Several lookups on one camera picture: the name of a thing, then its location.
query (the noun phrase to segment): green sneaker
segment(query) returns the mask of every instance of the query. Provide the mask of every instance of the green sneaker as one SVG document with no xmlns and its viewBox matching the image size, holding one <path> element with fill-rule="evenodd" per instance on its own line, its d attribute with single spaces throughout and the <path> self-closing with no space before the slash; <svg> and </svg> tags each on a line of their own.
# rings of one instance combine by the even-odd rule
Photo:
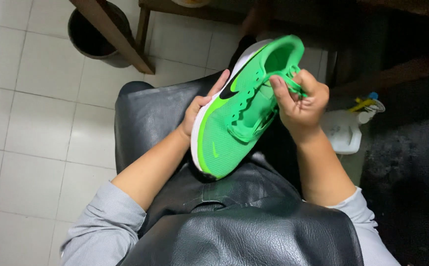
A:
<svg viewBox="0 0 429 266">
<path fill-rule="evenodd" d="M 291 92 L 306 97 L 292 81 L 303 52 L 302 41 L 289 35 L 256 43 L 241 55 L 226 85 L 195 119 L 191 154 L 201 172 L 214 180 L 228 175 L 271 124 L 278 106 L 270 76 L 283 77 Z"/>
</svg>

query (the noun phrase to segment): person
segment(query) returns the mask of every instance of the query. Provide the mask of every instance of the person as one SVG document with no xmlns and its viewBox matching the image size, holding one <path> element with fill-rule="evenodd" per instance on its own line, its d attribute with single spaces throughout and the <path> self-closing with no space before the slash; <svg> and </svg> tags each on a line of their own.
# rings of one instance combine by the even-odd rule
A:
<svg viewBox="0 0 429 266">
<path fill-rule="evenodd" d="M 256 42 L 256 35 L 265 29 L 265 18 L 270 15 L 262 5 L 251 10 L 242 25 L 245 36 L 229 68 L 232 69 L 242 52 Z M 143 225 L 145 212 L 189 149 L 197 113 L 223 88 L 229 75 L 230 70 L 225 70 L 205 97 L 193 99 L 185 118 L 174 131 L 111 182 L 101 186 L 69 229 L 68 238 L 61 246 L 63 265 L 115 266 L 127 255 L 138 242 L 137 232 Z M 299 99 L 289 93 L 281 77 L 270 78 L 281 122 L 297 147 L 304 200 L 348 215 L 356 229 L 364 265 L 398 266 L 375 229 L 374 213 L 367 208 L 361 189 L 351 182 L 320 128 L 319 120 L 329 99 L 329 88 L 305 69 L 294 73 L 293 81 L 308 97 Z"/>
</svg>

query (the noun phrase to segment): gray sleeve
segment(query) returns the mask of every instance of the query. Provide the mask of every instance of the gray sleeve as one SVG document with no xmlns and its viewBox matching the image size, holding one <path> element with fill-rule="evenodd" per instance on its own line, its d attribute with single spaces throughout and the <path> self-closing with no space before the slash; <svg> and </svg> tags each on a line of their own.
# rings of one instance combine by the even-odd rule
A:
<svg viewBox="0 0 429 266">
<path fill-rule="evenodd" d="M 377 222 L 374 221 L 374 213 L 367 208 L 359 187 L 351 197 L 329 208 L 344 212 L 353 222 L 361 246 L 364 266 L 400 266 L 375 229 Z"/>
<path fill-rule="evenodd" d="M 137 243 L 144 210 L 110 182 L 102 185 L 60 247 L 62 265 L 115 266 Z"/>
</svg>

